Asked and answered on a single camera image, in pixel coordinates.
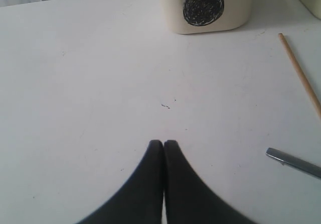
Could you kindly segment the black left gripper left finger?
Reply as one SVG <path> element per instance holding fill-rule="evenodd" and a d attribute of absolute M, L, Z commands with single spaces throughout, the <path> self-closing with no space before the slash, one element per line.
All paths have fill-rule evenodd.
<path fill-rule="evenodd" d="M 150 141 L 135 171 L 100 208 L 80 223 L 161 223 L 164 197 L 164 147 Z"/>

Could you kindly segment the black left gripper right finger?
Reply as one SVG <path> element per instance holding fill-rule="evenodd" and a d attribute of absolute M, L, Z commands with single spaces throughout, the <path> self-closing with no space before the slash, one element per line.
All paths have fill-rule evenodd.
<path fill-rule="evenodd" d="M 164 153 L 167 223 L 254 223 L 202 181 L 177 141 L 166 141 Z"/>

